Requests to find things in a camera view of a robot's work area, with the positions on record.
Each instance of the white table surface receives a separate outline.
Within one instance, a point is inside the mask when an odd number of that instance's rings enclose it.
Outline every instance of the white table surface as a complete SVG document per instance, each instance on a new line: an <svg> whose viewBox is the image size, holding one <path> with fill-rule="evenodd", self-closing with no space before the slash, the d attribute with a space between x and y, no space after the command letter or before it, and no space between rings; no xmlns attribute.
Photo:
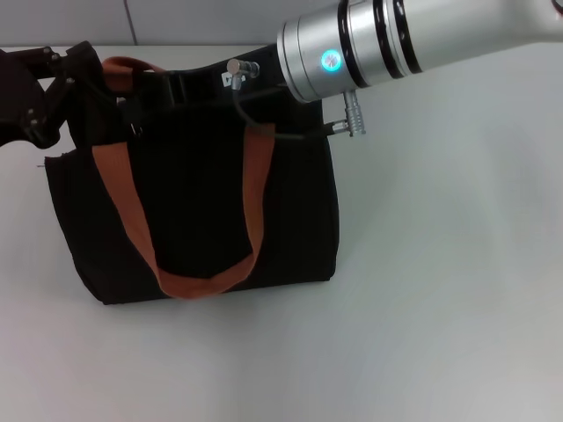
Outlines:
<svg viewBox="0 0 563 422"><path fill-rule="evenodd" d="M247 49L98 52L184 69ZM563 47L526 47L361 92L368 135L331 142L324 285L104 307L37 167L68 130L2 147L2 420L563 420L562 70Z"/></svg>

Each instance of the orange bag handle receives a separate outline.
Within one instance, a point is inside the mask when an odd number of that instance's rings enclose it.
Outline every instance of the orange bag handle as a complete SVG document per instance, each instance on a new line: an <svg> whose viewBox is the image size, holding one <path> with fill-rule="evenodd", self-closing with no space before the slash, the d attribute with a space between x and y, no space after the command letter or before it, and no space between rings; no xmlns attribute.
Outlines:
<svg viewBox="0 0 563 422"><path fill-rule="evenodd" d="M165 72L164 69L134 59L132 57L115 56L102 62L107 87L114 92L131 92L133 90L133 72Z"/></svg>
<svg viewBox="0 0 563 422"><path fill-rule="evenodd" d="M251 274L264 239L264 210L262 202L274 152L274 138L246 129L243 162L243 207L252 252L239 263L210 279L182 277L157 266L143 205L135 189L126 143L95 146L94 162L117 208L127 236L143 256L157 278L163 292L172 297L195 299L217 295Z"/></svg>

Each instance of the black cable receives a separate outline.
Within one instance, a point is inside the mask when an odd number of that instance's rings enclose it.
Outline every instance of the black cable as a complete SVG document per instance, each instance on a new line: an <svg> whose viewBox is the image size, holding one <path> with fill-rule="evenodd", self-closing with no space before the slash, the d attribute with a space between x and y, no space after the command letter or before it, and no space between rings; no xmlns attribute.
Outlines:
<svg viewBox="0 0 563 422"><path fill-rule="evenodd" d="M250 117L243 107L240 105L240 99L238 97L238 91L232 90L232 101L234 103L235 109L238 115L246 122L250 127L253 127L256 132L264 136L272 136L274 139L281 141L304 141L307 139L305 135L290 135L290 134L277 134L276 132L268 129L264 125L258 123L255 119Z"/></svg>

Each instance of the metal cylinder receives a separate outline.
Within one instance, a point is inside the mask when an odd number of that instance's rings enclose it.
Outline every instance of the metal cylinder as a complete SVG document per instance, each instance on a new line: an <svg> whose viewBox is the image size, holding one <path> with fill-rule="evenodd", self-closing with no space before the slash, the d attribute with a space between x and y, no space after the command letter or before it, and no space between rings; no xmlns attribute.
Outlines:
<svg viewBox="0 0 563 422"><path fill-rule="evenodd" d="M227 62L227 71L233 76L245 75L249 77L258 77L260 75L260 66L256 62L245 62L239 59L230 59Z"/></svg>
<svg viewBox="0 0 563 422"><path fill-rule="evenodd" d="M285 24L283 76L308 102L532 42L563 40L563 0L342 0Z"/></svg>

